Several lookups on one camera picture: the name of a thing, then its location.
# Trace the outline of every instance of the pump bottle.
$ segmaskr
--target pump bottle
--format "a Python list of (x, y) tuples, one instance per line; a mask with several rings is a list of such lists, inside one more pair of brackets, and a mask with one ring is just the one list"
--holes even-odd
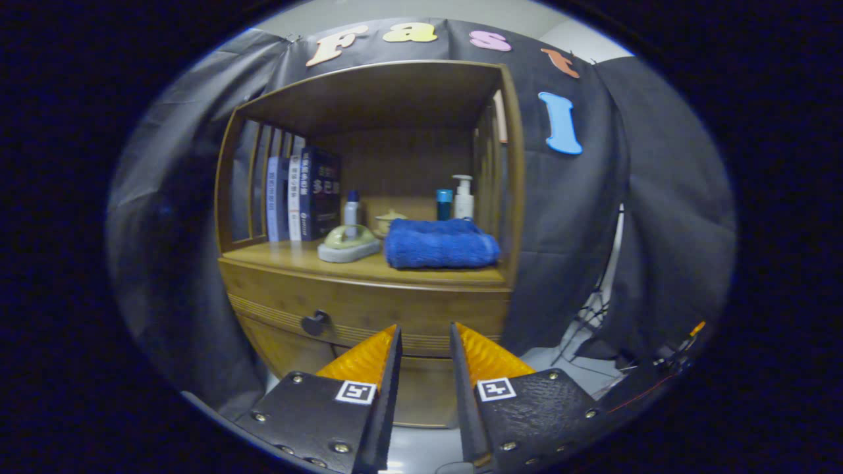
[(454, 218), (474, 218), (474, 196), (471, 196), (471, 176), (453, 175), (459, 180), (457, 195), (454, 196)]

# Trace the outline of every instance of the drawer handle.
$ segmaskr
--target drawer handle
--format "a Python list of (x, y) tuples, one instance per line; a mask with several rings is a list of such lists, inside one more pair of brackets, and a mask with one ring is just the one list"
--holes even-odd
[(325, 330), (325, 325), (330, 321), (328, 313), (323, 310), (316, 310), (314, 315), (302, 318), (302, 329), (311, 336), (318, 336)]

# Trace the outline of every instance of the blue bottle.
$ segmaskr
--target blue bottle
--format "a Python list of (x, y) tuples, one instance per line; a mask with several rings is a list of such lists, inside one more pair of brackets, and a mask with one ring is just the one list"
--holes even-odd
[(451, 219), (451, 202), (453, 201), (453, 190), (439, 189), (436, 191), (436, 220)]

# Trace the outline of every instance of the yellow letter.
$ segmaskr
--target yellow letter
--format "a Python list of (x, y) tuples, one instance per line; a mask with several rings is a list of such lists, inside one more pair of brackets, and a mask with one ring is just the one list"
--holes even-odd
[(389, 33), (384, 35), (384, 41), (395, 43), (399, 41), (418, 41), (427, 43), (437, 37), (433, 34), (433, 25), (429, 23), (402, 23), (390, 28)]

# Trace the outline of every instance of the blue towel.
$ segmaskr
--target blue towel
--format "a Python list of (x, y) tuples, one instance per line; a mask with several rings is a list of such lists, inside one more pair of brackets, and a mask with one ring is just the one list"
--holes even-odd
[(495, 238), (466, 219), (396, 219), (384, 242), (393, 268), (480, 268), (494, 265), (501, 253)]

